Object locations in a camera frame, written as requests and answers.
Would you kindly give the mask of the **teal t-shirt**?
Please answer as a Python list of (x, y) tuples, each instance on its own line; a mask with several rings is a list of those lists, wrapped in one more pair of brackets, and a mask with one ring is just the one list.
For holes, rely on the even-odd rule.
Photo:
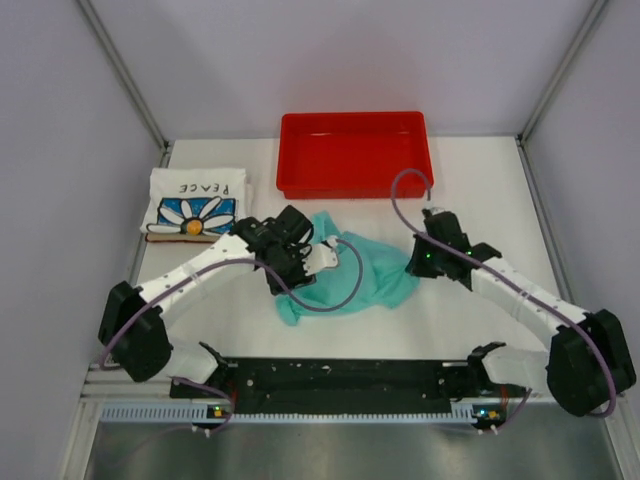
[(311, 221), (314, 243), (331, 236), (340, 240), (340, 264), (318, 273), (313, 284), (295, 289), (300, 304), (286, 294), (275, 298), (277, 314), (286, 325), (295, 326), (307, 316), (347, 315), (374, 306), (394, 309), (417, 289), (419, 279), (405, 271), (409, 256), (398, 248), (340, 231), (326, 211), (314, 214)]

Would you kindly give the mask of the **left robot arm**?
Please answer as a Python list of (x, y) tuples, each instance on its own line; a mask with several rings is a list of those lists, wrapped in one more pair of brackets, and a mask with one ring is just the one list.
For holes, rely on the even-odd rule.
[(207, 347), (171, 336), (171, 327), (215, 289), (257, 268), (277, 274), (268, 285), (278, 295), (336, 267), (336, 242), (312, 245), (311, 230), (311, 222), (292, 206), (263, 221), (247, 217), (170, 272), (138, 286), (120, 282), (109, 291), (100, 342), (135, 382), (186, 377), (203, 395), (220, 394), (227, 374), (219, 359)]

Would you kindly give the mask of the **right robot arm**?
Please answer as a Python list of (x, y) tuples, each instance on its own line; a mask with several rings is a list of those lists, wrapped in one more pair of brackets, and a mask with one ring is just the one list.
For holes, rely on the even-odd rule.
[(487, 396), (502, 384), (551, 396), (566, 412), (582, 417), (637, 382), (620, 320), (610, 311), (589, 312), (551, 294), (519, 273), (486, 243), (473, 245), (457, 216), (422, 212), (424, 232), (407, 266), (410, 275), (458, 282), (494, 303), (531, 332), (540, 351), (494, 342), (474, 351), (469, 388)]

